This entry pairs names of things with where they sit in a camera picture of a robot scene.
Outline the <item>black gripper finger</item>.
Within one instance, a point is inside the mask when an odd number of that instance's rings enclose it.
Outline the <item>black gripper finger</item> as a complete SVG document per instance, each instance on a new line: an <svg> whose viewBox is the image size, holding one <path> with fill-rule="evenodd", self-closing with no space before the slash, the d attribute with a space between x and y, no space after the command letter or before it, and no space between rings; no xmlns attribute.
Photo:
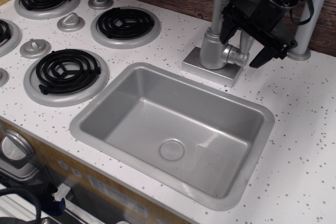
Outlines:
<svg viewBox="0 0 336 224"><path fill-rule="evenodd" d="M269 62L274 55L276 54L276 51L271 47L264 47L257 56L252 60L252 62L249 64L252 68L259 68Z"/></svg>
<svg viewBox="0 0 336 224"><path fill-rule="evenodd" d="M239 24L235 17L231 14L223 15L222 29L220 33L220 41L222 44L226 44L236 33Z"/></svg>

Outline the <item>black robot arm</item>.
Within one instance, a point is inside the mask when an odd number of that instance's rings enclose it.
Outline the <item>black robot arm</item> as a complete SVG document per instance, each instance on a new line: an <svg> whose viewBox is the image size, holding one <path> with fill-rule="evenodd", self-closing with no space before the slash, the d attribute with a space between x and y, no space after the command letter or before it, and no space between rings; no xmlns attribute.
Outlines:
<svg viewBox="0 0 336 224"><path fill-rule="evenodd" d="M264 48L250 63L259 68L272 58L284 59L290 49L298 43L284 22L286 12L292 12L299 1L306 1L309 14L314 14L312 0L229 0L224 7L220 41L225 44L241 28L248 35L260 42Z"/></svg>

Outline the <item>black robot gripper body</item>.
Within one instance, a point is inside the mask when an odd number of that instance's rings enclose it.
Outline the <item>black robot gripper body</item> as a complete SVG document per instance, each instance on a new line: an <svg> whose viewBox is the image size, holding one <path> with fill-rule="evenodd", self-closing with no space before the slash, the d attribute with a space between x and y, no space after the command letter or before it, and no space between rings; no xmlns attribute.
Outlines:
<svg viewBox="0 0 336 224"><path fill-rule="evenodd" d="M278 0L229 0L222 14L231 14L236 18L239 27L248 32L264 47L276 51L273 58L284 59L287 53L297 47L294 35L287 28L284 15L292 8L282 6Z"/></svg>

